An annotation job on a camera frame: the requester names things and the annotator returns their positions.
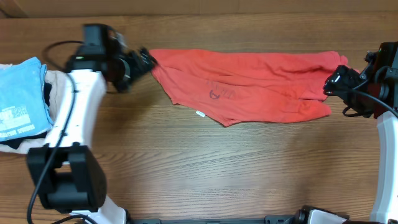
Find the red t-shirt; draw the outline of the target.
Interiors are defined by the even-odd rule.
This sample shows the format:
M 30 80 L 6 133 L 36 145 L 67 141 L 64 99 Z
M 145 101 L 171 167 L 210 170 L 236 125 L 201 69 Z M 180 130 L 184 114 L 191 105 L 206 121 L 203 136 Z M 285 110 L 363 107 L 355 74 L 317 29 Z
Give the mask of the red t-shirt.
M 153 49 L 152 71 L 175 105 L 200 111 L 228 127 L 245 121 L 298 123 L 331 114 L 325 80 L 348 59 L 312 54 L 221 53 Z

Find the light blue folded t-shirt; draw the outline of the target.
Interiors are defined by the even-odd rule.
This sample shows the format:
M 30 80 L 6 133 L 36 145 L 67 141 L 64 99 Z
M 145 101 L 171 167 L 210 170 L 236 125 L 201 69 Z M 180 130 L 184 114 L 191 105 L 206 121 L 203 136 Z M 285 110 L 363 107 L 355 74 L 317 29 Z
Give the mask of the light blue folded t-shirt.
M 46 71 L 36 57 L 1 69 L 1 141 L 36 136 L 52 128 L 44 98 Z

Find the beige folded garment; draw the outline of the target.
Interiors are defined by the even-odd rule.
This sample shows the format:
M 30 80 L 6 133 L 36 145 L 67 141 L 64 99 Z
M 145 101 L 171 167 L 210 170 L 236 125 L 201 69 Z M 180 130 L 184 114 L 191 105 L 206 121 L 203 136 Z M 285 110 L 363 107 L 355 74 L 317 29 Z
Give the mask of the beige folded garment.
M 63 72 L 47 70 L 45 83 L 51 84 L 52 86 L 51 91 L 49 92 L 49 97 L 46 96 L 46 98 L 49 99 L 49 115 L 53 122 L 56 122 L 65 92 L 65 85 L 68 84 L 69 81 Z M 1 143 L 1 152 L 27 154 L 30 148 L 43 146 L 48 133 L 49 131 L 38 136 L 22 139 L 16 149 L 6 143 Z

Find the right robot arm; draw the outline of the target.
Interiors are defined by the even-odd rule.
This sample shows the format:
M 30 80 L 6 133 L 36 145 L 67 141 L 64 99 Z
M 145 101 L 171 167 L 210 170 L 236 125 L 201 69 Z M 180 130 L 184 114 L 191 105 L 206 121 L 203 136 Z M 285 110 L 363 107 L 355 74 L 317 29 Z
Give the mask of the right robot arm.
M 324 93 L 340 97 L 353 117 L 374 116 L 380 141 L 376 199 L 369 220 L 397 223 L 397 74 L 390 66 L 367 66 L 363 73 L 340 65 L 327 79 Z

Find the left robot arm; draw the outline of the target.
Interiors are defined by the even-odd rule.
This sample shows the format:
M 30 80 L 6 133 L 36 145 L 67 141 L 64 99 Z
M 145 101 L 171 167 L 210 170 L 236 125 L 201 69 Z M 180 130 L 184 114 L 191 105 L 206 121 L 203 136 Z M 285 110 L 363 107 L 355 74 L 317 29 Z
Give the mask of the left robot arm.
M 120 47 L 82 45 L 65 67 L 67 84 L 55 126 L 41 147 L 27 153 L 35 185 L 27 207 L 32 223 L 38 198 L 42 206 L 64 213 L 63 223 L 75 218 L 85 223 L 131 223 L 125 208 L 107 195 L 107 180 L 91 152 L 96 115 L 107 82 L 118 92 L 153 70 L 156 59 L 145 48 L 124 53 Z

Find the dark navy folded garment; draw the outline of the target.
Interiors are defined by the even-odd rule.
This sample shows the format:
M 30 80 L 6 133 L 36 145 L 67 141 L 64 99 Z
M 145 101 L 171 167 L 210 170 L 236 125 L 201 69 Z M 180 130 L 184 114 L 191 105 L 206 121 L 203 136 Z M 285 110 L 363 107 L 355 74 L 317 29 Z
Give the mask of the dark navy folded garment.
M 50 91 L 52 89 L 52 85 L 45 82 L 44 83 L 44 101 L 47 106 L 50 106 Z M 27 136 L 24 138 L 11 139 L 7 141 L 1 142 L 1 144 L 11 147 L 12 149 L 18 149 L 22 142 L 26 139 L 42 139 L 46 137 L 47 132 L 35 135 L 35 136 Z

